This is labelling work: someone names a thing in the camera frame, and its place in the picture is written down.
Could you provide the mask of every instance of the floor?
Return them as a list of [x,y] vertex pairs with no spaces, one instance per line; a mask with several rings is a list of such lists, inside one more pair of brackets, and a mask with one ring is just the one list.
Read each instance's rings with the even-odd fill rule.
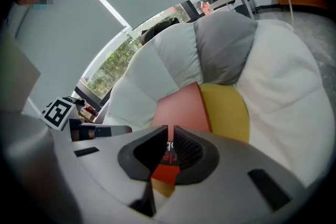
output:
[[[266,9],[255,19],[277,19],[290,23],[290,12]],[[294,11],[294,32],[313,54],[322,76],[336,120],[336,23],[317,14]]]

